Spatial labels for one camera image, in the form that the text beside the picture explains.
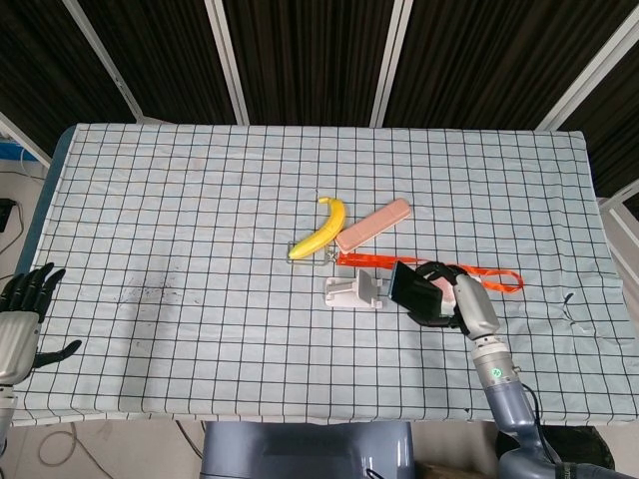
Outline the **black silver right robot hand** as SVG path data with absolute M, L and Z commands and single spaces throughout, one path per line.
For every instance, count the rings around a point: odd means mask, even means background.
M 419 265 L 415 271 L 432 284 L 439 278 L 445 278 L 451 284 L 456 284 L 456 278 L 459 275 L 470 276 L 460 266 L 447 265 L 438 261 L 423 263 Z M 477 303 L 475 304 L 462 306 L 461 299 L 459 299 L 452 315 L 440 314 L 439 317 L 427 320 L 420 319 L 411 313 L 408 313 L 408 315 L 421 326 L 459 328 L 461 332 L 471 340 L 495 334 L 499 328 L 499 321 L 494 307 L 484 288 L 483 291 L 478 294 Z

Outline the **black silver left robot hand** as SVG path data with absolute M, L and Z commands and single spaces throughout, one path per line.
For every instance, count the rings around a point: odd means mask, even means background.
M 15 386 L 34 369 L 62 362 L 82 345 L 76 339 L 57 351 L 38 351 L 53 293 L 65 274 L 65 268 L 54 271 L 49 262 L 13 275 L 0 292 L 0 387 Z

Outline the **black smartphone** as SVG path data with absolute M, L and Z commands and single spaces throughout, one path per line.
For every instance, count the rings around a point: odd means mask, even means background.
M 401 261 L 392 269 L 388 297 L 423 320 L 441 314 L 442 290 Z

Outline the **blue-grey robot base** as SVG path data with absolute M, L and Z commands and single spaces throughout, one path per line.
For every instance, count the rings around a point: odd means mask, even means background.
M 208 422 L 200 479 L 415 479 L 406 422 Z

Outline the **white phone stand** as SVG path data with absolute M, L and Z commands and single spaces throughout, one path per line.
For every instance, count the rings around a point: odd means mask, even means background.
M 359 269 L 354 278 L 329 277 L 324 284 L 324 303 L 333 308 L 381 309 L 382 280 Z

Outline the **pink rectangular case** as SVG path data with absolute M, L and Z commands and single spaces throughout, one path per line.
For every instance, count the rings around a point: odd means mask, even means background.
M 409 203 L 397 199 L 340 232 L 335 238 L 339 250 L 350 253 L 386 232 L 411 214 Z

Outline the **yellow banana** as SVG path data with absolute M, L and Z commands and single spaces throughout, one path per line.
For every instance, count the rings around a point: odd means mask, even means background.
M 346 218 L 346 207 L 343 201 L 337 198 L 320 197 L 318 203 L 328 206 L 328 218 L 317 231 L 290 250 L 288 258 L 291 260 L 304 259 L 315 254 L 333 241 L 343 229 Z

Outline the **black bag under table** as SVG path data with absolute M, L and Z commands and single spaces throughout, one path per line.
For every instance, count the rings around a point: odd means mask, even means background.
M 498 434 L 499 479 L 623 479 L 612 453 L 590 426 L 528 424 Z

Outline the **checkered white tablecloth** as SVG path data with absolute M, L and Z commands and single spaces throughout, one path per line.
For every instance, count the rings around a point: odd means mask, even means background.
M 547 421 L 639 417 L 639 350 L 579 133 L 91 124 L 73 128 L 19 262 L 66 269 L 40 345 L 80 349 L 17 388 L 18 425 L 191 416 L 486 419 L 451 329 L 325 305 L 350 268 L 288 264 L 342 200 L 408 219 L 374 254 L 503 268 L 491 296 Z

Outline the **white partition frame post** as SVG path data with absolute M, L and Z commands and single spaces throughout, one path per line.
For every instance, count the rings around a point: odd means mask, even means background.
M 639 2 L 543 117 L 536 131 L 557 131 L 639 42 Z
M 242 81 L 223 0 L 204 0 L 236 122 L 250 124 Z
M 6 134 L 19 143 L 43 167 L 47 169 L 51 167 L 51 157 L 2 112 L 0 112 L 0 133 Z
M 85 37 L 86 41 L 92 48 L 93 52 L 99 59 L 100 63 L 108 73 L 111 80 L 114 82 L 117 90 L 123 97 L 125 103 L 129 107 L 131 114 L 135 118 L 137 123 L 142 123 L 145 120 L 144 113 L 133 95 L 131 89 L 127 85 L 124 77 L 120 73 L 118 67 L 114 63 L 111 55 L 107 51 L 106 46 L 100 39 L 98 33 L 94 29 L 91 21 L 84 12 L 82 6 L 78 0 L 61 0 L 75 24 Z
M 369 126 L 382 128 L 408 27 L 413 0 L 393 0 Z

